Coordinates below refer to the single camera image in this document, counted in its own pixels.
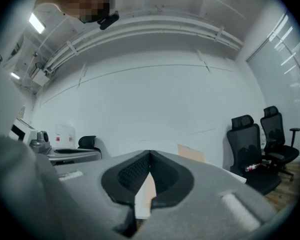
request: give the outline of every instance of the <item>red and white object on chair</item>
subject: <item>red and white object on chair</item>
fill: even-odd
[[[251,172],[252,170],[257,169],[260,165],[261,165],[261,163],[252,164],[252,165],[249,165],[246,168],[244,168],[244,170],[246,172]]]

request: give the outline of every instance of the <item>white plastic container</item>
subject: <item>white plastic container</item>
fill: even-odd
[[[75,149],[75,129],[67,124],[57,124],[55,126],[55,147],[62,149]]]

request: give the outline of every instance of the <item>office chair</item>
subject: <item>office chair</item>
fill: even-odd
[[[300,128],[291,128],[292,141],[291,146],[285,145],[285,133],[282,122],[282,115],[275,106],[265,108],[264,117],[260,122],[266,137],[264,148],[265,158],[271,160],[271,166],[278,172],[290,175],[290,181],[294,180],[294,174],[284,170],[286,164],[292,162],[299,155],[299,150],[294,148],[296,132]]]
[[[96,150],[100,151],[99,148],[95,147],[95,138],[96,136],[83,136],[79,139],[79,147],[78,149],[84,149],[84,150]]]
[[[234,160],[230,171],[246,178],[247,185],[266,195],[280,184],[278,174],[263,165],[252,171],[245,171],[246,167],[262,162],[259,125],[255,124],[248,114],[231,121],[232,129],[226,134]]]

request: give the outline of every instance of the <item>beige paper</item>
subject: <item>beige paper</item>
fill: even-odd
[[[178,144],[179,156],[204,163],[205,154],[193,148]]]

